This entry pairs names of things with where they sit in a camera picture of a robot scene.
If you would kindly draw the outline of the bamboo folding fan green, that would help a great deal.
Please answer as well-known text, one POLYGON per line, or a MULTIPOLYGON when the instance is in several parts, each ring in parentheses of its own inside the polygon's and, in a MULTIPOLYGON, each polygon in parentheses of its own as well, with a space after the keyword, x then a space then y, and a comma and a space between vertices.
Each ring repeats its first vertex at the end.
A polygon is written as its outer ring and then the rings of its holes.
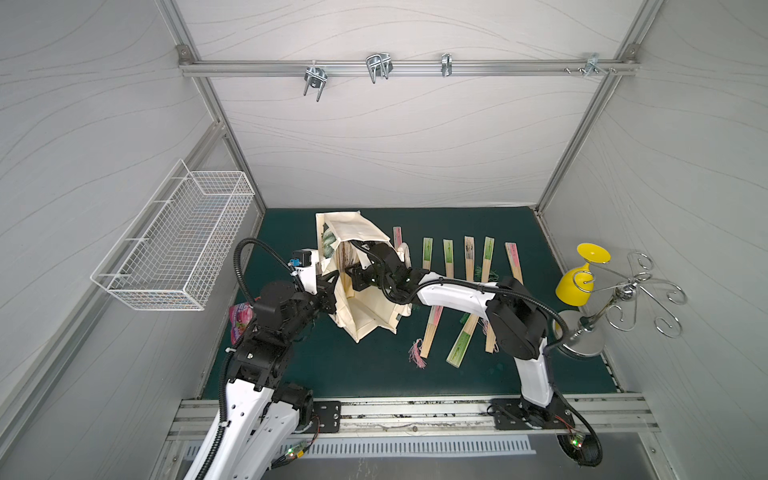
POLYGON ((492 270, 494 246, 494 238, 486 237, 484 239, 482 250, 482 265, 480 270, 480 280, 482 283, 494 282, 498 280, 498 274, 492 270))
POLYGON ((451 239, 443 239, 443 258, 445 265, 445 275, 447 278, 454 277, 454 243, 451 239))

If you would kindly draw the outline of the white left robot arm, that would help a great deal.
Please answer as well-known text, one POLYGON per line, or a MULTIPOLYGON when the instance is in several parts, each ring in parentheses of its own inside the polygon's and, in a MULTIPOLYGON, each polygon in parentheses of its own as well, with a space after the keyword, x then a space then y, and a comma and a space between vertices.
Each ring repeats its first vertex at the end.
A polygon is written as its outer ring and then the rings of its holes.
POLYGON ((312 391, 284 382, 283 374, 302 331, 320 313, 332 311, 338 276, 320 274, 318 251, 300 249, 280 262, 290 280, 271 282, 253 295, 241 262, 248 245, 275 253, 256 238, 246 238, 235 247, 235 277, 252 318, 227 350, 218 412, 186 474, 189 479, 259 479, 300 459, 313 446, 308 439, 283 449, 294 432, 321 431, 312 391))

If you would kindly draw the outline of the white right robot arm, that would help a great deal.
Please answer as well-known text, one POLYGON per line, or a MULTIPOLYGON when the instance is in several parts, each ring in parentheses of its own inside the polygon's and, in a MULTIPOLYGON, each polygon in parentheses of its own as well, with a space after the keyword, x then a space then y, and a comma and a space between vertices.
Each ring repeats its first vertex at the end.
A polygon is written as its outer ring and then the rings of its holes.
POLYGON ((557 440, 567 457, 582 467, 602 463, 604 450, 595 429, 559 391, 549 372, 550 353, 572 337, 559 313, 514 278, 497 283, 448 278, 408 266, 385 242, 352 240, 350 245, 362 255, 359 264, 345 269, 354 290, 375 287, 396 305, 446 307, 488 323, 499 349, 514 358, 520 381, 515 403, 491 402, 488 412, 494 419, 531 430, 563 428, 566 432, 557 440))

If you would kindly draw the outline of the bamboo folding fan pink tassel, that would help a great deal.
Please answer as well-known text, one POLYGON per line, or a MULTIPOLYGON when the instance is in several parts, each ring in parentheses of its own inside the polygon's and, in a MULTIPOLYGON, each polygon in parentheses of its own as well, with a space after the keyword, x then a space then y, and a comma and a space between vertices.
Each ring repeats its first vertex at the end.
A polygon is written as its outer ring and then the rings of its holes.
POLYGON ((464 237, 464 262, 466 280, 472 282, 475 273, 475 240, 471 236, 464 237))

